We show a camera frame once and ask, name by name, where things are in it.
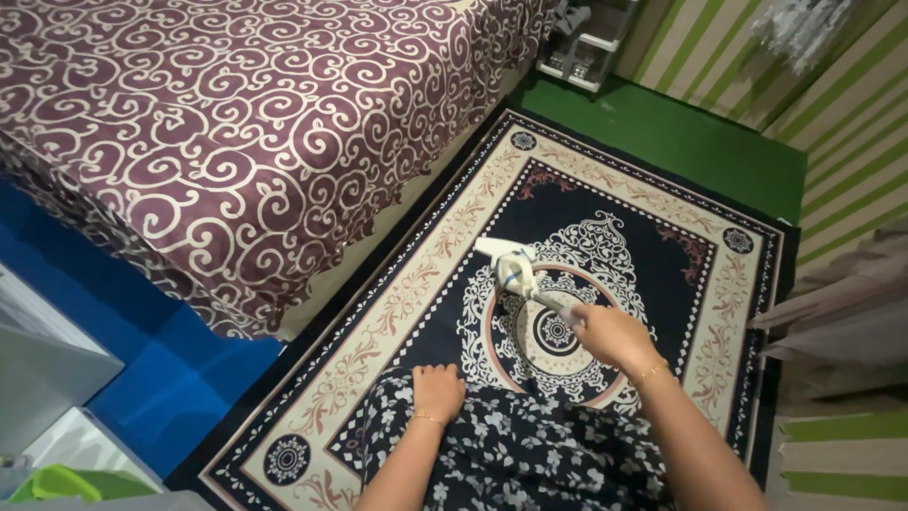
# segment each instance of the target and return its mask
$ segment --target bedspread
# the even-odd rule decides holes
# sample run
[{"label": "bedspread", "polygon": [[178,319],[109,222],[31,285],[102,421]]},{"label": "bedspread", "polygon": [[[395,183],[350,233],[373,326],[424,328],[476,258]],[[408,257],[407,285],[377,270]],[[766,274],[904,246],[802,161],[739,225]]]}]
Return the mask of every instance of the bedspread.
[{"label": "bedspread", "polygon": [[4,2],[0,174],[216,333],[269,336],[535,55],[551,4]]}]

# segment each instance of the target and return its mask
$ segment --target purple patterned bedspread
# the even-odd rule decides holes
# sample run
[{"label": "purple patterned bedspread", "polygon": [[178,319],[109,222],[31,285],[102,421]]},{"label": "purple patterned bedspread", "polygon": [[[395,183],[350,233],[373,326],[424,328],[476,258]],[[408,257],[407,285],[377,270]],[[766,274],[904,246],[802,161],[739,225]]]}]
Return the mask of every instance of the purple patterned bedspread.
[{"label": "purple patterned bedspread", "polygon": [[268,336],[552,2],[5,1],[0,175],[213,331]]}]

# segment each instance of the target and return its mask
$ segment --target rug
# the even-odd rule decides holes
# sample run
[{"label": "rug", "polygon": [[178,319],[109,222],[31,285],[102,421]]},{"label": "rug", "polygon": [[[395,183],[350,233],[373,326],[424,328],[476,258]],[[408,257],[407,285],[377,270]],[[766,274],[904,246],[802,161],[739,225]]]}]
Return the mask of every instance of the rug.
[{"label": "rug", "polygon": [[765,339],[746,323],[789,286],[796,235],[544,120],[505,110],[483,134],[374,278],[311,327],[323,328],[317,338],[280,357],[168,487],[220,508],[349,509],[362,398],[390,366],[453,362],[469,381],[639,414],[635,388],[556,314],[495,287],[472,248],[480,236],[532,246],[540,289],[563,304],[642,321],[696,406],[750,461],[765,416]]}]

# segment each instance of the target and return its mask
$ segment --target black floral fabric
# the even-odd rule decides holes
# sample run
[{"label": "black floral fabric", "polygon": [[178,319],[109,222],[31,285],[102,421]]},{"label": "black floral fabric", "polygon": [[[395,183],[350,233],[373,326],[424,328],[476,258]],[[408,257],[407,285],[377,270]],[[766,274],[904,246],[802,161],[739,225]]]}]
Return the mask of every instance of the black floral fabric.
[{"label": "black floral fabric", "polygon": [[[413,415],[412,377],[381,375],[367,397],[363,484]],[[675,509],[649,423],[616,412],[467,383],[426,492],[426,510]]]}]

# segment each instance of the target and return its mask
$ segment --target person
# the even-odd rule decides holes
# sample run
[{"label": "person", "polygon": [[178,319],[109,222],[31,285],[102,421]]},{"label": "person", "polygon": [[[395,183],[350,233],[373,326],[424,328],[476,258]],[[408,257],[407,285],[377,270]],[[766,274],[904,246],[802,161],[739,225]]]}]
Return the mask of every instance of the person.
[{"label": "person", "polygon": [[392,369],[367,398],[354,509],[766,510],[646,328],[615,308],[572,312],[581,345],[630,379],[646,418],[472,386],[453,364]]}]

